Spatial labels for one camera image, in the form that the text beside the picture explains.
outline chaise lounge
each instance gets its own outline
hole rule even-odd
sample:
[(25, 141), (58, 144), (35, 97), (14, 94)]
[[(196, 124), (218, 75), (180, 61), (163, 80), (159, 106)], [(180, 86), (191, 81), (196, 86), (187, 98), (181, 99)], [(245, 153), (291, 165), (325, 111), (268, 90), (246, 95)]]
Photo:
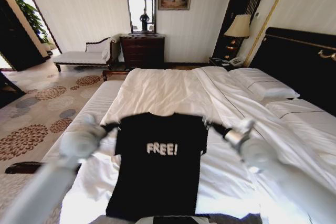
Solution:
[(120, 54), (119, 36), (105, 38), (99, 42), (87, 42), (85, 52), (70, 51), (53, 57), (53, 62), (61, 72), (60, 65), (107, 66), (118, 61)]

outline potted plant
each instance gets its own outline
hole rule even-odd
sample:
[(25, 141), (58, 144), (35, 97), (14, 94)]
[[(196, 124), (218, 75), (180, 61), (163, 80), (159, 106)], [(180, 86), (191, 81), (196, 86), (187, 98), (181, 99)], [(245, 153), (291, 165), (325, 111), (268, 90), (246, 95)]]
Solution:
[(47, 32), (43, 29), (41, 19), (35, 14), (37, 9), (33, 6), (27, 4), (25, 0), (15, 0), (17, 5), (20, 7), (21, 11), (28, 20), (30, 26), (34, 30), (39, 41), (44, 45), (46, 51), (50, 51), (51, 43), (48, 40)]

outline white wall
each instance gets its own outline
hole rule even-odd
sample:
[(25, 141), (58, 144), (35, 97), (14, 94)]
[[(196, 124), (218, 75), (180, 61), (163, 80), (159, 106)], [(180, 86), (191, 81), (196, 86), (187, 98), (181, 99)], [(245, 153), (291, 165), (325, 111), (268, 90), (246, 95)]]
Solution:
[[(239, 51), (241, 58), (244, 59), (248, 54), (273, 3), (274, 0), (261, 0), (257, 12), (260, 12), (262, 17), (252, 21), (251, 36), (244, 41)], [(280, 0), (267, 24), (267, 27), (270, 26), (336, 34), (336, 0)], [(264, 35), (265, 31), (250, 61), (257, 52)]]
[[(129, 33), (127, 0), (35, 0), (63, 52), (85, 50), (86, 41)], [(166, 35), (165, 61), (207, 62), (229, 0), (191, 0), (188, 11), (157, 11)]]

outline pillow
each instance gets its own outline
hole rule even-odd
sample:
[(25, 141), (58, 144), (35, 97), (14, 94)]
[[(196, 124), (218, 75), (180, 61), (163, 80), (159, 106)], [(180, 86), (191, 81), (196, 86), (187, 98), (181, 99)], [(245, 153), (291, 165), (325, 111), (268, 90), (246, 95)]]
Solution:
[(106, 44), (105, 44), (105, 47), (104, 47), (104, 50), (103, 52), (101, 53), (101, 58), (104, 60), (104, 61), (108, 61), (110, 59), (110, 43), (111, 43), (111, 40), (112, 38), (108, 38)]
[(113, 48), (113, 46), (119, 42), (119, 34), (118, 35), (115, 35), (115, 36), (112, 36), (110, 37), (108, 40), (107, 40), (107, 43), (105, 44), (105, 47), (104, 47), (104, 50), (103, 52), (101, 53), (101, 58), (105, 61), (108, 61), (111, 57), (111, 53), (110, 53), (110, 44), (111, 44), (111, 40), (114, 40), (114, 43), (112, 45), (112, 57), (118, 57), (119, 56), (119, 53), (117, 53), (115, 51), (115, 49)]
[(292, 88), (256, 68), (234, 69), (229, 74), (253, 93), (259, 101), (265, 98), (286, 99), (300, 96)]
[(305, 145), (336, 169), (336, 118), (302, 99), (270, 102), (266, 105)]

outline dark headboard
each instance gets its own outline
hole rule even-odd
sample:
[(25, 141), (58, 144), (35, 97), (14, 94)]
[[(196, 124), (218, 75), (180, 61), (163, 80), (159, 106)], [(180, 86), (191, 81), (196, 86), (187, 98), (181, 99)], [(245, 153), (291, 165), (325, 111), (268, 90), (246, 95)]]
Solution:
[(300, 98), (336, 115), (335, 53), (336, 35), (269, 27), (249, 67), (277, 78)]

